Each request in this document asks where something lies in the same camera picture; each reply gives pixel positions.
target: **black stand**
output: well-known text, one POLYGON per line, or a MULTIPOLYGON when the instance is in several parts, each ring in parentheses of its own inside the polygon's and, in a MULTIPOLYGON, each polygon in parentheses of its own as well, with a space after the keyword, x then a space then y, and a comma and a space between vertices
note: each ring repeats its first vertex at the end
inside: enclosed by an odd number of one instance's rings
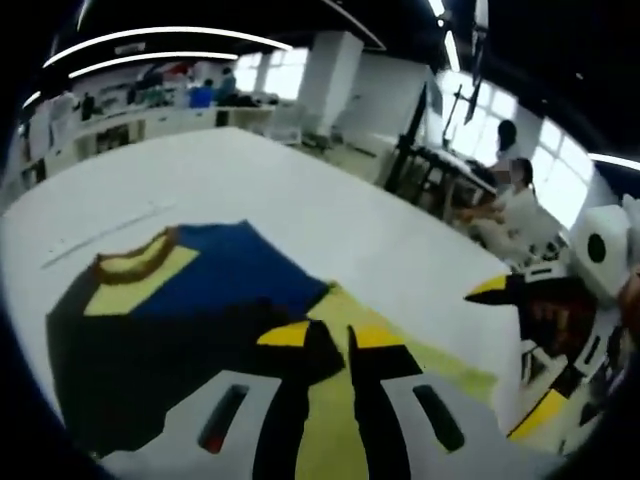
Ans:
POLYGON ((407 159, 411 154, 411 148, 416 140, 416 134, 418 133, 418 129, 420 128, 420 123, 422 122, 422 116, 424 115, 424 111, 427 108, 427 84, 425 83, 422 86, 422 91, 420 92, 420 98, 418 99, 418 105, 416 105, 416 109, 413 112, 413 117, 411 118, 411 123, 409 124, 409 128, 407 133, 404 135, 400 135, 398 139, 398 145, 396 145, 396 150, 398 150, 398 156, 396 157, 396 161, 393 163, 393 167, 391 167, 391 173, 389 173, 389 178, 384 184, 384 189, 390 193, 396 193, 400 183, 400 175, 404 169, 405 164, 407 163, 407 159))

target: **desk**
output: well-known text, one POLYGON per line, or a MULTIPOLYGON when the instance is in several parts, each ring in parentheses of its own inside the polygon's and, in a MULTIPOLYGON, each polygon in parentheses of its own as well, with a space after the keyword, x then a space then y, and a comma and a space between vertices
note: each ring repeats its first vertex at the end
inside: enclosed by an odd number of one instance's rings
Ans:
POLYGON ((11 205, 0 229, 13 326, 56 406, 44 317, 98 252, 142 245, 166 225, 248 219, 310 274, 342 283, 412 336, 493 372, 503 430, 517 419, 520 335, 514 308, 465 302, 507 268, 437 219, 317 159, 236 128, 172 135, 106 152, 11 205), (54 251, 95 239, 47 268, 54 251))
POLYGON ((412 199, 413 204, 417 204, 420 200, 420 196, 424 192, 424 186, 428 182, 429 176, 433 172, 434 168, 442 171, 443 179, 447 176, 452 179, 452 181, 446 182, 444 211, 442 215, 443 220, 446 223, 449 223, 451 221, 451 215, 453 213, 453 193, 456 185, 461 180, 470 182, 478 190, 477 195, 474 197, 474 200, 472 202, 473 204, 477 204, 482 193, 489 193, 492 195, 495 195, 496 193, 496 189, 493 186, 489 185, 487 182, 473 173, 473 170, 468 163, 455 156, 454 154, 447 152, 446 150, 428 150, 424 147, 414 147, 411 149, 410 155, 414 158, 422 158, 428 164, 424 174, 422 175, 420 185, 418 186, 418 189, 416 190, 416 193, 412 199))

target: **ceiling light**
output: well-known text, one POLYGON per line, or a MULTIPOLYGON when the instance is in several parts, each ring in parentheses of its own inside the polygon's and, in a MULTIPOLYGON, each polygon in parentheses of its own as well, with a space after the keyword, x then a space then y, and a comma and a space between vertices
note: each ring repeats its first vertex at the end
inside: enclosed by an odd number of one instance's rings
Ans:
POLYGON ((84 0, 82 2, 82 9, 80 10, 80 15, 78 16, 78 24, 76 25, 76 31, 80 31, 80 24, 82 20, 84 20, 84 16, 87 14, 87 10, 91 6, 92 0, 84 0))
POLYGON ((444 13, 444 5, 442 5, 442 0, 429 0, 429 5, 431 5, 431 10, 436 17, 439 17, 444 13))
POLYGON ((453 39, 451 30, 444 36, 444 48, 447 50, 447 57, 449 57, 449 65, 454 72, 460 71, 460 61, 458 60, 458 50, 456 50, 456 42, 453 39))
POLYGON ((116 58, 106 62, 97 63, 90 67, 81 68, 69 74, 69 78, 76 78, 86 73, 94 72, 102 68, 119 65, 121 63, 137 62, 139 60, 154 60, 156 58, 221 58, 225 60, 237 60, 238 56, 230 53, 212 53, 212 52, 159 52, 159 53, 143 53, 142 55, 131 55, 124 58, 116 58))
POLYGON ((27 98, 27 101, 24 102, 24 104, 22 105, 22 108, 27 108, 30 104, 32 104, 33 102, 35 102, 38 98, 40 98, 40 95, 42 95, 41 92, 36 92, 33 95, 31 95, 29 98, 27 98))
POLYGON ((349 12, 347 12, 340 5, 338 5, 335 2, 332 2, 331 0, 322 0, 322 1, 324 3, 326 3, 327 5, 329 5, 331 8, 333 8, 340 15, 345 17, 347 20, 349 20, 351 23, 353 23, 356 27, 358 27, 361 32, 363 32, 367 37, 369 37, 371 40, 373 40, 374 43, 376 43, 378 45, 378 48, 380 50, 386 50, 387 49, 387 47, 384 45, 384 43, 382 43, 378 39, 378 37, 376 37, 373 33, 371 33, 371 31, 367 27, 365 27, 362 23, 360 23, 360 21, 357 18, 355 18, 353 15, 351 15, 349 12))
POLYGON ((249 40, 256 43, 262 43, 270 45, 282 50, 293 50, 291 45, 285 43, 269 40, 268 38, 257 37, 255 35, 249 35, 248 33, 232 32, 231 30, 221 30, 219 28, 204 28, 204 27, 151 27, 151 28, 136 28, 135 30, 126 30, 124 32, 110 33, 109 35, 103 35, 102 37, 92 38, 86 42, 78 43, 73 47, 69 47, 59 53, 56 53, 49 60, 44 62, 42 68, 48 67, 52 63, 57 62, 61 58, 64 58, 79 50, 97 45, 103 42, 109 42, 118 38, 134 37, 136 35, 151 35, 154 33, 201 33, 205 35, 220 35, 223 37, 240 38, 242 40, 249 40))
POLYGON ((611 155, 602 155, 601 153, 590 153, 589 158, 596 162, 610 163, 611 165, 618 165, 640 171, 640 163, 627 160, 626 158, 612 157, 611 155))

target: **window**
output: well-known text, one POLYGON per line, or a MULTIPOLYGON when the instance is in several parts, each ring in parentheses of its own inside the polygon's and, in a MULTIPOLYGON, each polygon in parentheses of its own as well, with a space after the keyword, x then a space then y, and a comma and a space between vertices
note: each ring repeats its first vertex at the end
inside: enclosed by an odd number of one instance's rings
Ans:
POLYGON ((538 192, 540 204, 566 228, 578 218, 589 187, 561 160, 553 163, 547 182, 538 192))
POLYGON ((274 93, 286 100, 298 98, 308 54, 309 51, 306 49, 288 52, 278 50, 272 53, 265 92, 274 93))
POLYGON ((571 137, 565 136, 562 139, 560 158, 585 182, 591 181, 591 177, 593 176, 593 162, 587 152, 571 137))
MULTIPOLYGON (((439 79, 444 104, 444 123, 455 102, 455 93, 462 85, 462 95, 470 98, 473 94, 471 77, 464 72, 446 72, 439 79)), ((471 121, 465 125, 469 103, 459 100, 451 118, 447 138, 454 150, 473 157, 487 166, 496 163, 498 124, 502 120, 513 119, 518 102, 516 98, 499 88, 484 82, 478 92, 476 111, 471 121)))
POLYGON ((542 147, 536 148, 531 159, 531 165, 533 166, 533 184, 537 189, 542 188, 547 178, 549 178, 549 172, 554 161, 555 158, 547 150, 542 147))
POLYGON ((570 229, 587 198, 593 162, 575 140, 545 119, 532 163, 540 204, 570 229))
POLYGON ((235 76, 236 87, 243 92, 253 92, 258 78, 258 67, 262 60, 261 53, 244 55, 236 62, 235 76))
POLYGON ((542 130, 540 131, 540 143, 555 152, 560 146, 560 140, 562 140, 562 132, 560 129, 545 119, 544 122, 542 122, 542 130))

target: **woman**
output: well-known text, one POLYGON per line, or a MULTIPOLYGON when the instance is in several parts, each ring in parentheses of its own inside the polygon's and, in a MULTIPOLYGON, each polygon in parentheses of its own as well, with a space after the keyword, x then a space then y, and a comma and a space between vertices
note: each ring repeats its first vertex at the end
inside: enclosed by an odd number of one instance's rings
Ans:
POLYGON ((535 228, 538 201, 533 186, 533 167, 526 158, 511 162, 511 185, 492 203, 464 209, 457 217, 478 236, 487 250, 502 260, 526 261, 528 229, 535 228))
POLYGON ((498 181, 498 190, 500 185, 508 185, 510 182, 509 169, 511 162, 516 158, 520 158, 520 147, 517 143, 518 129, 511 120, 503 120, 498 125, 498 152, 496 158, 498 162, 491 168, 496 180, 498 181))

